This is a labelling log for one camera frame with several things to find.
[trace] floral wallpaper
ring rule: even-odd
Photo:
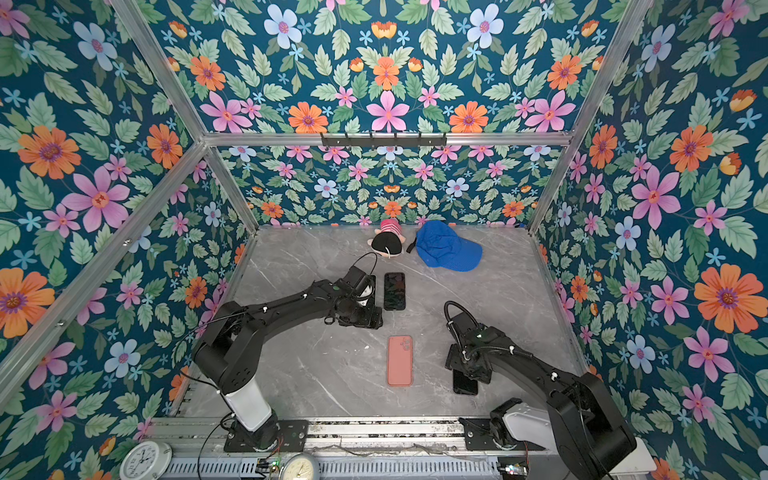
[[[421,225],[447,220],[520,227],[557,162],[546,145],[230,147],[222,156],[261,223]]]
[[[152,27],[211,131],[546,132],[572,125],[626,5],[170,0]]]
[[[652,11],[537,232],[656,480],[768,475],[766,13]]]
[[[0,478],[117,480],[170,412],[245,237],[201,161],[5,407]],[[2,285],[22,274],[0,270]]]
[[[2,0],[0,78],[4,356],[189,139],[103,2]]]

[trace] pink striped plush toy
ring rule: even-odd
[[[376,229],[376,236],[368,240],[368,245],[382,257],[391,258],[402,253],[405,242],[400,222],[396,218],[388,218],[382,220],[381,228]]]

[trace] clock face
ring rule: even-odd
[[[141,478],[157,459],[157,446],[147,443],[134,450],[125,459],[124,472],[128,478]]]

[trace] orange flower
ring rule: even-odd
[[[189,374],[189,367],[181,367],[181,372],[188,375]],[[170,401],[174,401],[176,397],[179,395],[179,392],[181,391],[181,386],[184,384],[184,377],[183,375],[174,375],[174,379],[170,381],[170,386],[173,387],[168,392],[168,399]]]
[[[384,213],[390,217],[397,217],[402,213],[402,207],[397,202],[389,202],[384,206]]]
[[[597,20],[590,20],[589,22],[585,23],[583,27],[581,27],[581,35],[584,37],[588,37],[594,33],[595,30],[598,29],[598,25],[600,22]]]
[[[592,146],[589,147],[590,163],[592,167],[605,168],[614,157],[614,148],[618,145],[615,137],[616,128],[613,125],[603,125],[599,132],[592,137]]]
[[[151,136],[147,137],[147,146],[152,149],[152,158],[170,170],[183,153],[179,137],[175,131],[170,131],[166,124],[152,125],[149,127],[149,133]]]
[[[24,278],[20,268],[0,270],[0,328],[5,327],[5,338],[27,333],[27,322],[34,325],[45,313],[42,306],[53,303],[54,290],[43,288],[47,282],[37,272]]]
[[[565,90],[565,88],[576,81],[576,75],[581,73],[581,59],[565,55],[562,60],[556,61],[552,65],[552,71],[547,75],[549,87],[553,90]]]
[[[187,37],[187,27],[182,25],[179,22],[176,22],[175,20],[168,24],[171,31],[175,33],[179,38],[186,38]]]
[[[235,249],[235,265],[240,263],[240,259],[243,258],[243,253],[245,252],[245,243],[241,243],[237,246]]]
[[[453,125],[451,131],[455,134],[479,134],[482,127],[488,124],[487,113],[488,110],[484,106],[478,107],[476,101],[468,101],[466,106],[459,105],[449,120]]]
[[[416,57],[411,57],[410,60],[408,60],[408,69],[410,71],[419,71],[422,68],[424,68],[424,65],[422,65],[422,61],[419,60]]]
[[[731,111],[742,111],[757,100],[757,95],[751,90],[739,90],[730,99]]]
[[[376,38],[392,38],[397,32],[397,24],[394,22],[373,22],[371,31]]]
[[[768,299],[753,295],[763,291],[763,284],[754,273],[741,276],[741,268],[724,263],[717,272],[711,266],[701,274],[704,283],[697,283],[694,296],[699,303],[699,311],[706,320],[715,319],[715,328],[725,333],[733,333],[733,324],[741,332],[748,333],[757,329],[759,317],[768,316]]]
[[[712,153],[709,146],[714,142],[714,137],[707,132],[707,127],[697,125],[696,130],[691,127],[683,130],[681,138],[675,138],[672,143],[674,153],[670,155],[670,162],[675,170],[684,172],[694,171],[699,168],[699,162],[705,161]]]
[[[523,205],[522,202],[510,202],[504,205],[504,210],[502,210],[502,212],[504,213],[505,217],[516,217],[523,213],[524,208],[525,205]]]
[[[322,111],[317,105],[310,107],[310,104],[300,101],[299,106],[291,107],[288,113],[291,115],[288,122],[296,128],[298,134],[324,134],[328,131],[328,118],[321,115]]]
[[[104,440],[104,443],[101,444],[101,447],[98,449],[98,454],[102,457],[105,457],[112,453],[112,449],[114,448],[115,442],[118,440],[117,437],[110,437],[106,440]]]
[[[283,208],[274,202],[264,202],[261,204],[261,210],[264,210],[268,217],[280,218],[283,216]]]
[[[656,470],[650,473],[654,480],[680,480],[680,476],[663,458],[654,458]]]
[[[584,302],[587,299],[587,292],[589,292],[589,286],[584,283],[584,279],[579,275],[574,277],[571,281],[571,293],[574,294],[574,300],[579,303]]]
[[[362,71],[363,68],[362,58],[353,58],[352,61],[349,63],[349,69],[351,71]]]
[[[202,305],[203,300],[205,300],[205,294],[208,293],[206,283],[207,282],[202,276],[193,278],[192,281],[190,281],[190,285],[187,287],[186,291],[187,298],[184,299],[190,308],[197,308]]]
[[[400,81],[397,75],[400,73],[400,67],[395,65],[391,57],[381,57],[379,64],[373,67],[373,74],[376,76],[376,83],[384,90],[392,90],[392,87]]]
[[[208,57],[192,57],[190,67],[192,75],[197,75],[197,83],[204,85],[208,90],[223,90],[227,79],[221,73],[221,67],[215,61],[209,61]]]
[[[32,164],[29,170],[41,177],[48,174],[51,179],[59,180],[64,174],[74,172],[74,165],[80,164],[80,155],[74,153],[80,147],[56,127],[50,131],[39,125],[35,127],[34,135],[24,134],[18,142],[24,147],[18,151],[18,156],[22,162]]]
[[[720,171],[726,175],[736,175],[741,170],[741,157],[738,153],[733,152],[720,161]]]

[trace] blue baseball cap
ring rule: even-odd
[[[461,238],[445,223],[432,220],[416,234],[416,249],[427,266],[442,266],[457,272],[468,272],[480,263],[482,247]]]

